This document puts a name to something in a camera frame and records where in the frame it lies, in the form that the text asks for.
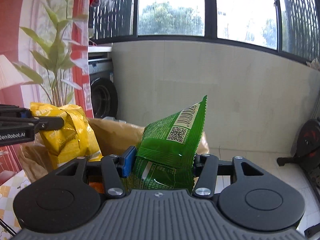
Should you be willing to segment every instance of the green snack bag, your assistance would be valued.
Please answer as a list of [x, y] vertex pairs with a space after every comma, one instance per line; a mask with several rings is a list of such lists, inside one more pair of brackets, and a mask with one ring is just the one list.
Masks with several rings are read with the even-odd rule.
[[193, 160], [203, 130], [206, 103], [207, 96], [144, 129], [131, 174], [131, 188], [192, 191]]

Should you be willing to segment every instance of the black cable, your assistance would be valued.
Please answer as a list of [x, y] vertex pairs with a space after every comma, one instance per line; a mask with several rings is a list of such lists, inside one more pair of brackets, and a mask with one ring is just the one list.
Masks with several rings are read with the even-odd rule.
[[1, 218], [0, 218], [0, 226], [2, 226], [10, 235], [15, 236], [17, 233], [9, 227]]

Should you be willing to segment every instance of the white countertop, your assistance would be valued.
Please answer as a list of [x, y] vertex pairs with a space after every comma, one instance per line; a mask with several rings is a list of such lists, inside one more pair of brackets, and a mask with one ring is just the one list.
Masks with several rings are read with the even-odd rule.
[[97, 53], [97, 52], [111, 52], [111, 46], [89, 46], [88, 53]]

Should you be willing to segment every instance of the washing machine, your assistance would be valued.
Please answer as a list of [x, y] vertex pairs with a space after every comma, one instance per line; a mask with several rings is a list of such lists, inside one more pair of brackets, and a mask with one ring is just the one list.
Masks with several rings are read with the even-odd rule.
[[118, 111], [118, 95], [113, 84], [111, 58], [89, 57], [91, 103], [95, 118], [115, 117]]

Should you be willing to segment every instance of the white tile floor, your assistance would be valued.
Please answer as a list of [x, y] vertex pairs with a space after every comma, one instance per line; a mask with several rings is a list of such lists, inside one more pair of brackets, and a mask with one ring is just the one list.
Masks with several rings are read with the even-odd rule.
[[[223, 149], [210, 149], [210, 153], [216, 155], [220, 160], [231, 160], [233, 156], [242, 156], [298, 190], [306, 202], [306, 211], [298, 226], [298, 231], [302, 234], [304, 234], [305, 229], [320, 223], [320, 207], [318, 201], [302, 170], [296, 164], [286, 164], [285, 166], [279, 167], [276, 163], [278, 157], [288, 157], [290, 156], [289, 154]], [[221, 192], [228, 185], [230, 185], [229, 176], [218, 176], [215, 193]]]

